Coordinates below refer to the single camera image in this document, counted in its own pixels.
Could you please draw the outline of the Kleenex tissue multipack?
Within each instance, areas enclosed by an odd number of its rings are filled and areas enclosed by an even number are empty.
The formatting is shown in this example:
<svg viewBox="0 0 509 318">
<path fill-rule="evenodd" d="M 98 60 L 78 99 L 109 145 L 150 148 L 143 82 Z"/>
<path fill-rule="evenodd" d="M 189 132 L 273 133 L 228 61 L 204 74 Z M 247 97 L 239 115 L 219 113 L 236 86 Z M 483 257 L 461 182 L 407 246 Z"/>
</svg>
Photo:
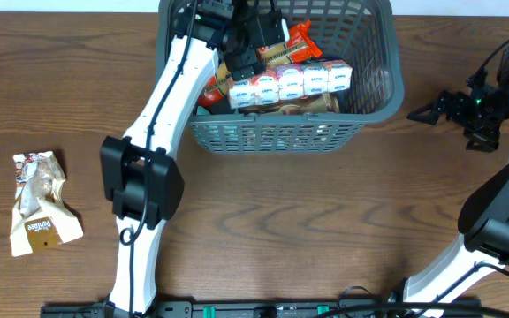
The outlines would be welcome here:
<svg viewBox="0 0 509 318">
<path fill-rule="evenodd" d="M 347 90 L 352 75 L 342 59 L 276 65 L 249 79 L 228 79 L 227 98 L 232 109 L 271 105 Z"/>
</svg>

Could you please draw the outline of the orange spaghetti packet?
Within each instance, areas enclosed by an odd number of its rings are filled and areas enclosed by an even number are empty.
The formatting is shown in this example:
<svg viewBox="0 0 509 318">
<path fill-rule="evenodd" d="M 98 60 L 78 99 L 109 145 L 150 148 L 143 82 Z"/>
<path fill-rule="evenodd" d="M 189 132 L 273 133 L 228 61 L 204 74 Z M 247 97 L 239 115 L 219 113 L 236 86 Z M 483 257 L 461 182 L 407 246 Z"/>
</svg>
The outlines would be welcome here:
<svg viewBox="0 0 509 318">
<path fill-rule="evenodd" d="M 308 36 L 311 24 L 310 20 L 306 20 L 290 27 L 288 41 L 256 49 L 255 60 L 262 61 L 265 66 L 272 66 L 295 64 L 313 57 L 320 57 L 322 51 Z M 217 102 L 222 101 L 227 96 L 227 80 L 231 76 L 231 72 L 223 61 L 203 89 L 198 104 L 205 109 L 211 109 Z"/>
</svg>

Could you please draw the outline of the gold coffee bag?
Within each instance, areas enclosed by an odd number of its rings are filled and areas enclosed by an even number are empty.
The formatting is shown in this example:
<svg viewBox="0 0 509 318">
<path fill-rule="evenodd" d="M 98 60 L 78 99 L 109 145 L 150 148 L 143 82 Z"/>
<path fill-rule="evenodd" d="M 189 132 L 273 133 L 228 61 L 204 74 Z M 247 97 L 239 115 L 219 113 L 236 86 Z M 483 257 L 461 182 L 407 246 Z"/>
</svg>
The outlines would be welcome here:
<svg viewBox="0 0 509 318">
<path fill-rule="evenodd" d="M 239 109 L 242 114 L 259 115 L 304 115 L 316 113 L 339 113 L 340 107 L 335 95 L 324 93 L 305 99 L 289 100 L 271 105 L 250 106 Z"/>
</svg>

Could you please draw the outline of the white brown snack bag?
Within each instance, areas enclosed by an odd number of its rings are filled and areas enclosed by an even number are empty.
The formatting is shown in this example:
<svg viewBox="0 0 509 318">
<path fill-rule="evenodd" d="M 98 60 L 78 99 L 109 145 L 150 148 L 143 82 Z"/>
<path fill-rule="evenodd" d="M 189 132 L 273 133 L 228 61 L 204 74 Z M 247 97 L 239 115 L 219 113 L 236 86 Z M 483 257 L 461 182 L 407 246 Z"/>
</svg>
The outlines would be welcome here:
<svg viewBox="0 0 509 318">
<path fill-rule="evenodd" d="M 66 181 L 51 151 L 17 154 L 16 193 L 11 212 L 11 255 L 40 252 L 83 237 L 79 218 L 62 198 Z"/>
</svg>

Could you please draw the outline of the teal wipes packet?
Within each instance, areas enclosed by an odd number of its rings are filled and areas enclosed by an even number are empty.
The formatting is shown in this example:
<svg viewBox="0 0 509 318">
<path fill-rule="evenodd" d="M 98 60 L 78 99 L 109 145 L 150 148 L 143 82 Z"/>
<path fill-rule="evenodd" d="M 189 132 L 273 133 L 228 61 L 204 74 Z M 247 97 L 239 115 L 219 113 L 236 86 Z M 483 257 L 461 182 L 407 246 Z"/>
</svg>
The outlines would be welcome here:
<svg viewBox="0 0 509 318">
<path fill-rule="evenodd" d="M 237 111 L 231 114 L 213 114 L 198 106 L 189 124 L 198 143 L 215 152 L 224 152 L 224 148 L 238 148 L 243 138 L 243 126 L 250 117 Z"/>
</svg>

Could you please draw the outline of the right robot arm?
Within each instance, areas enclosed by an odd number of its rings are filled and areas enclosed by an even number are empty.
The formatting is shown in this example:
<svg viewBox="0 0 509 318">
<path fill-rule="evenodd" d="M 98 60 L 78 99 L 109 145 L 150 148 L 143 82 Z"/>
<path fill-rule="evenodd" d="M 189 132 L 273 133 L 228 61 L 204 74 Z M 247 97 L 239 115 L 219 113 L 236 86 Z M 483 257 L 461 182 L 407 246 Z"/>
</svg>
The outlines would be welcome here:
<svg viewBox="0 0 509 318">
<path fill-rule="evenodd" d="M 468 150 L 498 149 L 500 127 L 509 119 L 509 39 L 497 51 L 502 57 L 497 84 L 486 82 L 481 66 L 467 78 L 468 94 L 442 92 L 408 119 L 435 125 L 440 116 L 460 125 Z M 474 191 L 458 219 L 458 237 L 422 272 L 406 278 L 391 300 L 403 305 L 395 317 L 461 317 L 467 314 L 459 296 L 491 273 L 509 277 L 509 159 L 507 165 Z"/>
</svg>

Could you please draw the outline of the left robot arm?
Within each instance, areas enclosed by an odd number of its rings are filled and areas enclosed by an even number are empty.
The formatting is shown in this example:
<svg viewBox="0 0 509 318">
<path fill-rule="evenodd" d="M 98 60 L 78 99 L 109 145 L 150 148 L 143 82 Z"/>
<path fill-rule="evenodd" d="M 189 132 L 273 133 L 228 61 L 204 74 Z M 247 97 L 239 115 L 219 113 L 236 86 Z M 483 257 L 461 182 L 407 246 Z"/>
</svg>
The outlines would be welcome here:
<svg viewBox="0 0 509 318">
<path fill-rule="evenodd" d="M 160 28 L 164 66 L 142 113 L 122 138 L 106 137 L 100 160 L 105 197 L 119 231 L 114 287 L 106 317 L 147 317 L 156 309 L 156 264 L 163 227 L 185 182 L 177 166 L 180 139 L 201 91 L 225 63 L 235 80 L 262 73 L 257 49 L 286 42 L 288 26 L 274 4 L 169 2 Z"/>
</svg>

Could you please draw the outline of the grey plastic basket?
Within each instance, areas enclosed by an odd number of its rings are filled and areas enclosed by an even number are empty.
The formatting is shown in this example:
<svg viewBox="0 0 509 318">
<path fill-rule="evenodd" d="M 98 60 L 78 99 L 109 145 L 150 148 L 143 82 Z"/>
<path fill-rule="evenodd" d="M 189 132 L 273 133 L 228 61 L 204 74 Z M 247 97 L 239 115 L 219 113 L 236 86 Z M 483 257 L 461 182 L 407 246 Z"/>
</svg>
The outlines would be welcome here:
<svg viewBox="0 0 509 318">
<path fill-rule="evenodd" d="M 404 99 L 399 47 L 387 0 L 277 0 L 289 24 L 310 20 L 310 38 L 326 57 L 353 67 L 351 86 L 339 92 L 340 112 L 245 115 L 238 148 L 212 153 L 330 152 L 342 148 L 365 124 L 394 115 Z"/>
</svg>

